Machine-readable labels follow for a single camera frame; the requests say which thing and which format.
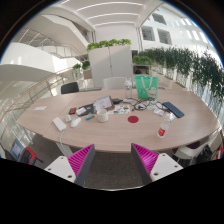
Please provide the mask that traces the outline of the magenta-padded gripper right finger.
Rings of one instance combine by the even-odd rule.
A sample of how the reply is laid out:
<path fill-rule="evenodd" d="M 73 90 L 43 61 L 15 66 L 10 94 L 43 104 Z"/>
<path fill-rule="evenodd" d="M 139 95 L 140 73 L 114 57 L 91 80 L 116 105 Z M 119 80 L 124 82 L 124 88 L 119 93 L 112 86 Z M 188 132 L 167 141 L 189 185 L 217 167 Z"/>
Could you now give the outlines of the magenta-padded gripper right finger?
<path fill-rule="evenodd" d="M 131 144 L 131 154 L 144 185 L 182 169 L 168 154 L 158 154 L 135 143 Z"/>

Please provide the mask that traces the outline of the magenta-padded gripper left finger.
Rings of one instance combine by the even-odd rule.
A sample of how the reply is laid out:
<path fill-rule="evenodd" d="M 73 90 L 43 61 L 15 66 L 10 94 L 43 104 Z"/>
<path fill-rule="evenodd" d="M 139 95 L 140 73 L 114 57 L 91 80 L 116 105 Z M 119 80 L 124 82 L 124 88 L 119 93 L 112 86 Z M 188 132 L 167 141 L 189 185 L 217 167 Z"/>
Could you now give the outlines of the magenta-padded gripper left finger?
<path fill-rule="evenodd" d="M 45 171 L 75 183 L 76 185 L 84 186 L 94 156 L 95 146 L 91 144 L 68 157 L 59 156 L 45 168 Z"/>

